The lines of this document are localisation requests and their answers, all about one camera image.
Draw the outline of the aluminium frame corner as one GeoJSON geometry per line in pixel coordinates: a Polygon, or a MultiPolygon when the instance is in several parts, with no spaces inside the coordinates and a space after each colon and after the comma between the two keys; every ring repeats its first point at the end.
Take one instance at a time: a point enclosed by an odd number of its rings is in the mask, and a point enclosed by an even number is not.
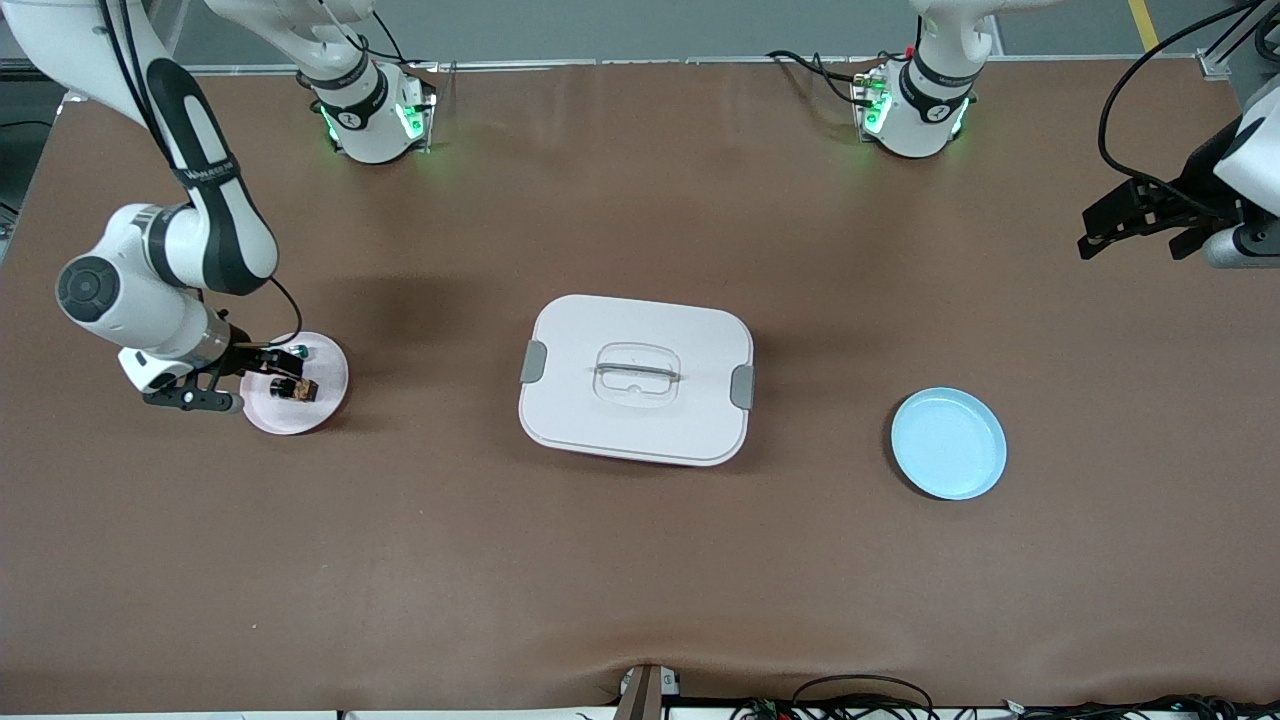
{"type": "Polygon", "coordinates": [[[1231,60],[1256,50],[1258,37],[1267,38],[1280,17],[1280,0],[1239,0],[1231,24],[1208,47],[1198,47],[1196,56],[1206,79],[1228,79],[1231,60]]]}

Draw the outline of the light blue round plate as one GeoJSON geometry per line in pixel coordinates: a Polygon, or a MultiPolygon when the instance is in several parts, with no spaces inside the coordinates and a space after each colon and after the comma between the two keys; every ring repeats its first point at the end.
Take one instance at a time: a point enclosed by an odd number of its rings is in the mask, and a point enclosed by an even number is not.
{"type": "Polygon", "coordinates": [[[908,396],[890,421],[890,452],[920,492],[966,501],[993,489],[1009,461],[1009,443],[995,413],[978,397],[951,387],[908,396]]]}

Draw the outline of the white lidded storage box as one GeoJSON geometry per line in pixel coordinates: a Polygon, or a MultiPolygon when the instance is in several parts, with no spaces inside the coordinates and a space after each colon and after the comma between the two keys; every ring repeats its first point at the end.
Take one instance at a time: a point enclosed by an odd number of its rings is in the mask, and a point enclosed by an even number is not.
{"type": "Polygon", "coordinates": [[[716,466],[748,437],[754,350],[748,325],[724,310],[562,296],[534,323],[518,419],[548,448],[716,466]]]}

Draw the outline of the brown table mat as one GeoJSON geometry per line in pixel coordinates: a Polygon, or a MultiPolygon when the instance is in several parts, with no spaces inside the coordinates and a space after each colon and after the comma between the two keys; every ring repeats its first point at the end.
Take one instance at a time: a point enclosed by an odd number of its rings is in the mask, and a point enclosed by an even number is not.
{"type": "Polygon", "coordinates": [[[776,64],[462,73],[385,167],[330,151],[293,79],[206,77],[349,357],[296,437],[145,405],[61,315],[113,211],[180,197],[138,126],[68,102],[0,265],[0,714],[596,705],[645,661],[690,694],[1280,698],[1280,270],[1078,258],[1121,73],[993,64],[927,161],[776,64]],[[570,293],[742,319],[741,450],[532,442],[521,363],[570,293]],[[977,498],[890,452],[940,386],[1006,434],[977,498]]]}

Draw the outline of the pink round plate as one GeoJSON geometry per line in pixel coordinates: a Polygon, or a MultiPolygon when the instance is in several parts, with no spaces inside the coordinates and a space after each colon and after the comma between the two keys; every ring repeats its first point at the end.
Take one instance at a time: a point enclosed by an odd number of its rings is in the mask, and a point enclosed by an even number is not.
{"type": "Polygon", "coordinates": [[[248,373],[239,383],[248,421],[269,434],[297,436],[317,429],[346,401],[349,389],[349,366],[342,347],[330,337],[305,331],[285,343],[306,345],[311,352],[302,363],[303,378],[317,384],[317,398],[311,404],[274,398],[269,378],[248,373]]]}

